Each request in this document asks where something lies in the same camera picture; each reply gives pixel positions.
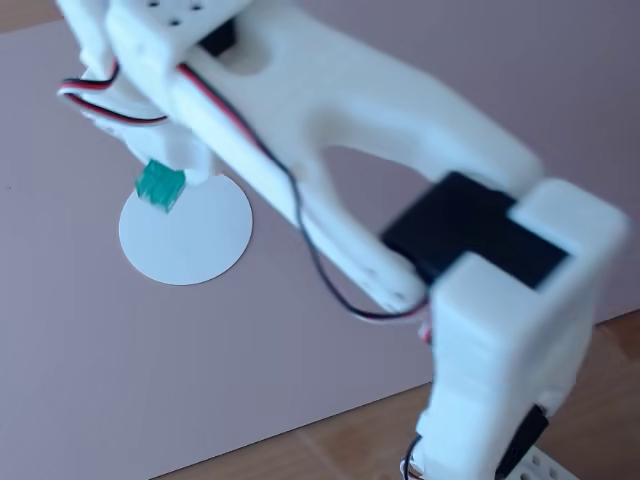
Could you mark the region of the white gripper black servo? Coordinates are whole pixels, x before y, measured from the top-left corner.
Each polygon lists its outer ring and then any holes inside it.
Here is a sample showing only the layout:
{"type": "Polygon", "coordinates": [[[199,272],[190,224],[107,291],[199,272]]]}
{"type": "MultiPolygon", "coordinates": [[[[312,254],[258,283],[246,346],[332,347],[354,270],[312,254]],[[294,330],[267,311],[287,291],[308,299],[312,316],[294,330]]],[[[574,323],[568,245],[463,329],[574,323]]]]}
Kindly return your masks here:
{"type": "MultiPolygon", "coordinates": [[[[122,141],[141,163],[159,160],[158,141],[168,119],[126,78],[106,32],[107,1],[58,1],[64,20],[79,44],[85,67],[66,78],[57,95],[105,133],[122,141]]],[[[166,141],[166,164],[182,171],[189,185],[210,177],[210,150],[190,131],[172,132],[166,141]]]]}

